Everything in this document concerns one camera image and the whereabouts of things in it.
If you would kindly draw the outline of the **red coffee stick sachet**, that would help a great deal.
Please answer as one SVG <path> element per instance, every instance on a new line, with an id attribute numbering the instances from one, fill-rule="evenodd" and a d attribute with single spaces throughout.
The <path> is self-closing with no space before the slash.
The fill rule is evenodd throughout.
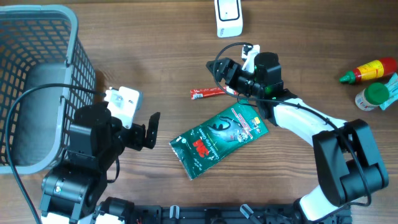
<path id="1" fill-rule="evenodd" d="M 190 96 L 192 100 L 200 98 L 208 98 L 217 95 L 225 95 L 226 93 L 221 88 L 200 88 L 190 90 Z"/>

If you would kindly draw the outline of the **green 3M gloves packet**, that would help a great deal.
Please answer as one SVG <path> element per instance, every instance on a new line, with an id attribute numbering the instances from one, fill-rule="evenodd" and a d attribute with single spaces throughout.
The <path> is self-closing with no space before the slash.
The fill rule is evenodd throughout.
<path id="1" fill-rule="evenodd" d="M 269 132 L 257 111 L 246 103 L 235 103 L 170 141 L 189 179 Z"/>

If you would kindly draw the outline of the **green lid jar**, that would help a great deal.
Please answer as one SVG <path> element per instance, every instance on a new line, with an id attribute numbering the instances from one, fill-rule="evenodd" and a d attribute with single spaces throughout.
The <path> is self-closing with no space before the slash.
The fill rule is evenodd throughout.
<path id="1" fill-rule="evenodd" d="M 389 99 L 389 90 L 382 83 L 373 83 L 355 97 L 356 106 L 363 111 L 371 111 Z"/>

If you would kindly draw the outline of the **red sauce bottle green cap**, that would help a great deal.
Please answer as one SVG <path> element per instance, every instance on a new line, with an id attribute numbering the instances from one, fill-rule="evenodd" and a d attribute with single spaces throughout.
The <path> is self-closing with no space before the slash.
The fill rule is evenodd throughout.
<path id="1" fill-rule="evenodd" d="M 346 72 L 340 79 L 340 83 L 350 85 L 375 80 L 392 75 L 397 71 L 397 60 L 393 57 L 384 57 L 373 60 L 364 65 L 356 67 L 354 70 Z"/>

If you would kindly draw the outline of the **light teal tissue pack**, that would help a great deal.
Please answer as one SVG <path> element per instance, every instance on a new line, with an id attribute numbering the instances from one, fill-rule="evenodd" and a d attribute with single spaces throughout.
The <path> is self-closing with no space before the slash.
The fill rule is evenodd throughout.
<path id="1" fill-rule="evenodd" d="M 388 108 L 391 104 L 393 104 L 395 101 L 397 101 L 397 90 L 398 90 L 398 77 L 397 73 L 394 73 L 391 76 L 391 79 L 385 84 L 389 91 L 389 98 L 379 105 L 380 109 L 383 111 Z"/>

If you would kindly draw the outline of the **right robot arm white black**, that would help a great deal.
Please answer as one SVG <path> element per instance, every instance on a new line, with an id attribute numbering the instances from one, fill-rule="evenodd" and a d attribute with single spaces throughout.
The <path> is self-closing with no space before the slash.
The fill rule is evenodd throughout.
<path id="1" fill-rule="evenodd" d="M 295 201 L 287 215 L 291 223 L 340 223 L 352 205 L 371 204 L 372 193 L 389 184 L 388 173 L 368 123 L 327 116 L 284 88 L 278 55 L 246 55 L 240 65 L 230 58 L 209 61 L 215 83 L 254 100 L 261 115 L 308 142 L 314 151 L 319 185 Z"/>

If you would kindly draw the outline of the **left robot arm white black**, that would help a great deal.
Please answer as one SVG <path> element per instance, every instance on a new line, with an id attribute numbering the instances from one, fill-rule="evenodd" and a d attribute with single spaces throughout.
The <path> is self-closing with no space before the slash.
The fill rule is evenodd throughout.
<path id="1" fill-rule="evenodd" d="M 125 148 L 154 148 L 159 112 L 150 117 L 147 126 L 133 124 L 125 128 L 107 105 L 96 103 L 75 112 L 64 153 L 67 158 L 42 181 L 42 223 L 80 223 L 95 214 L 98 200 L 111 183 L 107 171 L 112 164 L 119 164 Z"/>

